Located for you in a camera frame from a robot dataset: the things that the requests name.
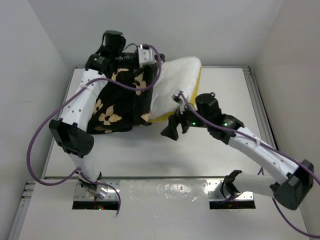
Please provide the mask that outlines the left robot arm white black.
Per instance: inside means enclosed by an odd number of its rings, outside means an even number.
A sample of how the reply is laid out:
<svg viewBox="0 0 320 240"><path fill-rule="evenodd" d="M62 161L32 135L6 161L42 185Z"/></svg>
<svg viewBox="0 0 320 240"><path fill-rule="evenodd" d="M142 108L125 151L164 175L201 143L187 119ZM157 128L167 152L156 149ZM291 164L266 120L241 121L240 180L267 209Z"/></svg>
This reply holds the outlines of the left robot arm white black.
<svg viewBox="0 0 320 240"><path fill-rule="evenodd" d="M94 137L87 132L99 93L116 80L115 73L128 69L138 70L145 64L154 63L149 47L136 46L132 53L125 52L126 39L122 32L107 30L102 35L98 50L90 55L74 96L67 100L57 120L51 120L49 129L56 144L72 159L80 179L96 182L100 172L88 155L94 147Z"/></svg>

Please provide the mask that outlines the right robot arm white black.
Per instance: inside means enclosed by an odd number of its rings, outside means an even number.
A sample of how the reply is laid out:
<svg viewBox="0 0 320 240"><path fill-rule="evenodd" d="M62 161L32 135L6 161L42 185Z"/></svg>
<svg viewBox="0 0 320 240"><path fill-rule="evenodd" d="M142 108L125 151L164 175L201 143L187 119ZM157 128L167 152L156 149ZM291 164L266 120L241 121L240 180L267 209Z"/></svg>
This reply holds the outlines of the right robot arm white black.
<svg viewBox="0 0 320 240"><path fill-rule="evenodd" d="M169 116L162 136L176 141L178 126L184 134L190 127L205 128L214 139L240 151L268 172L263 175L233 170L219 185L222 202L232 201L243 192L252 192L271 197L289 210L300 206L314 185L311 162L291 159L254 136L242 121L222 113L213 92L198 95L196 107L188 102L182 90L178 89L172 98L180 107Z"/></svg>

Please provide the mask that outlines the cream pillow with yellow edge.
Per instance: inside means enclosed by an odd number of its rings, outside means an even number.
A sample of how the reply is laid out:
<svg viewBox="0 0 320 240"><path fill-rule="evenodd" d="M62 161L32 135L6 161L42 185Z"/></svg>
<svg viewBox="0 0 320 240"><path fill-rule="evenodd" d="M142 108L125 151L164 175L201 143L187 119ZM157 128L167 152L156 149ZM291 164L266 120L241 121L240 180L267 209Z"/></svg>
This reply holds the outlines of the cream pillow with yellow edge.
<svg viewBox="0 0 320 240"><path fill-rule="evenodd" d="M172 98L177 91L183 91L186 99L195 103L201 79L202 64L195 56L182 57L161 65L161 74L153 87L149 122L166 121L179 108Z"/></svg>

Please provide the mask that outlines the black pillowcase with beige flowers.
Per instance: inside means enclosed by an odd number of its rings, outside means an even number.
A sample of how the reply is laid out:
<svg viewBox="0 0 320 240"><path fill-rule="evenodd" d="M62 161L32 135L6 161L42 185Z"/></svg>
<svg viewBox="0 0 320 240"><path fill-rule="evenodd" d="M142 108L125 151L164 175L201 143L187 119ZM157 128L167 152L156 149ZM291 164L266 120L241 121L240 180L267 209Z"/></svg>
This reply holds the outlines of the black pillowcase with beige flowers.
<svg viewBox="0 0 320 240"><path fill-rule="evenodd" d="M137 89L132 91L107 82L99 93L86 132L91 135L129 132L135 126L150 126L153 89L148 87L158 73L156 63L140 66L123 64L119 59L103 60L106 78Z"/></svg>

